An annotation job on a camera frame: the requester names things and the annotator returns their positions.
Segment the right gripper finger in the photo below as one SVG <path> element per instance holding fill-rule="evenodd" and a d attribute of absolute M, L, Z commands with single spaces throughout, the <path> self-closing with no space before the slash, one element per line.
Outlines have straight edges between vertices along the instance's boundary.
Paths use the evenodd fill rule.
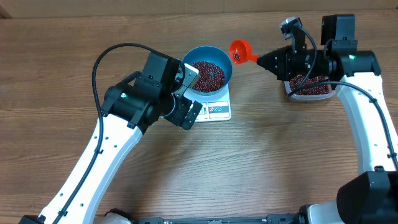
<path fill-rule="evenodd" d="M 278 59 L 281 59 L 282 57 L 284 57 L 291 50 L 292 50 L 291 45 L 287 45 L 285 47 L 278 48 L 278 49 L 268 52 L 266 54 L 260 55 L 259 58 L 257 59 L 256 63 L 263 64 L 266 61 L 278 61 Z"/>
<path fill-rule="evenodd" d="M 278 61 L 271 61 L 271 60 L 258 60 L 257 64 L 268 70 L 269 72 L 273 73 L 277 80 L 286 81 L 286 74 L 285 74 L 285 63 L 278 62 Z"/>

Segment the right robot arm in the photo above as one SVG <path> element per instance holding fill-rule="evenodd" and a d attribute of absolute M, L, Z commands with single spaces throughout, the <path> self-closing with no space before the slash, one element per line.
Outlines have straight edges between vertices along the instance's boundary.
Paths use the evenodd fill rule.
<path fill-rule="evenodd" d="M 310 34 L 297 17 L 280 24 L 292 43 L 260 56 L 278 80 L 323 76 L 346 111 L 358 154 L 358 176 L 334 201 L 303 206 L 296 223 L 396 223 L 397 133 L 386 106 L 374 52 L 359 50 L 352 14 L 324 16 L 323 50 L 308 49 Z"/>

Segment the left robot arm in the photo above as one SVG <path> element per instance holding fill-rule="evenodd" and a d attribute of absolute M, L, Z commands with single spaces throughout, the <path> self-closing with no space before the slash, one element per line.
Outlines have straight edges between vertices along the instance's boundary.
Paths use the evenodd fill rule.
<path fill-rule="evenodd" d="M 37 216 L 21 223 L 93 223 L 123 160 L 160 117 L 189 130 L 201 103 L 184 97 L 199 71 L 177 58 L 151 52 L 136 71 L 106 91 L 92 137 L 59 193 Z"/>

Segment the red measuring scoop blue handle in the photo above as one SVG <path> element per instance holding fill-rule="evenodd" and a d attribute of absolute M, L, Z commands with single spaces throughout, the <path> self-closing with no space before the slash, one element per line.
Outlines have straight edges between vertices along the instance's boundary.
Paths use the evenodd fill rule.
<path fill-rule="evenodd" d="M 235 64 L 242 64 L 247 61 L 256 63 L 260 57 L 253 54 L 251 44 L 246 40 L 234 40 L 229 46 L 229 56 Z"/>

